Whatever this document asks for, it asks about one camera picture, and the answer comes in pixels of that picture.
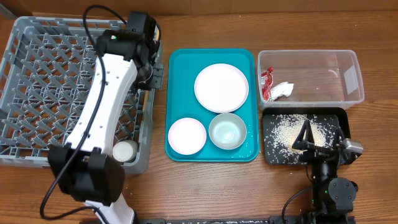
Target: teal tray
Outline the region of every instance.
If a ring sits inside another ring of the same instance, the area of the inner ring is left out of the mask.
[[[211,120],[218,113],[202,107],[193,91],[195,79],[200,71],[215,63],[227,63],[235,66],[244,73],[249,83],[247,100],[233,112],[243,119],[248,129],[248,135],[240,147],[229,151],[218,148],[210,140],[208,128]],[[181,118],[197,119],[206,128],[205,146],[193,155],[184,156],[175,152],[167,139],[171,125]],[[250,162],[255,159],[260,150],[260,137],[253,55],[245,49],[180,49],[175,51],[169,62],[165,132],[166,153],[175,161]]]

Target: plastic bin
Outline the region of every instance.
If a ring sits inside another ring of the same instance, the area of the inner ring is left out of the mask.
[[[110,20],[89,19],[87,24],[95,39],[105,29],[124,27]],[[76,125],[95,60],[81,19],[20,17],[15,21],[0,65],[1,165],[49,166],[48,145],[64,144]],[[148,92],[146,105],[144,91],[129,92],[124,100],[114,143],[127,139],[139,143],[136,158],[123,164],[126,173],[147,169],[154,95],[155,90]]]
[[[260,77],[274,69],[276,86],[294,83],[289,97],[265,101]],[[260,109],[268,107],[349,107],[364,100],[361,69],[352,50],[263,50],[259,53],[257,75]]]

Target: black tray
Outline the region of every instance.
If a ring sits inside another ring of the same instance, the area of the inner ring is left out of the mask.
[[[331,134],[327,136],[328,139],[333,139],[333,133],[337,126],[341,127],[346,138],[351,137],[347,113],[342,108],[266,108],[262,112],[262,140],[265,158],[270,164],[305,165],[304,162],[298,161],[298,154],[287,156],[281,153],[282,147],[274,147],[272,130],[278,126],[280,119],[277,119],[277,115],[280,114],[306,114],[309,119],[316,115],[316,123],[322,126],[332,124]]]

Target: white plate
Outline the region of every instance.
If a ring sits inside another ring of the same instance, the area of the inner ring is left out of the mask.
[[[244,74],[232,65],[218,63],[203,69],[195,80],[195,96],[215,113],[232,112],[243,105],[249,94]]]
[[[193,118],[182,118],[169,129],[169,144],[182,155],[192,155],[200,151],[206,143],[205,127]]]

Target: gray dish rack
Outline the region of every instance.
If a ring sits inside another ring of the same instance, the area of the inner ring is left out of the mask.
[[[120,21],[87,22],[95,39],[124,28]],[[81,19],[15,21],[0,65],[0,164],[49,166],[49,145],[65,143],[84,107],[95,59]],[[135,160],[123,164],[130,174],[143,173],[149,161],[155,91],[148,91],[146,105],[145,94],[127,94],[114,137],[114,143],[139,143]]]

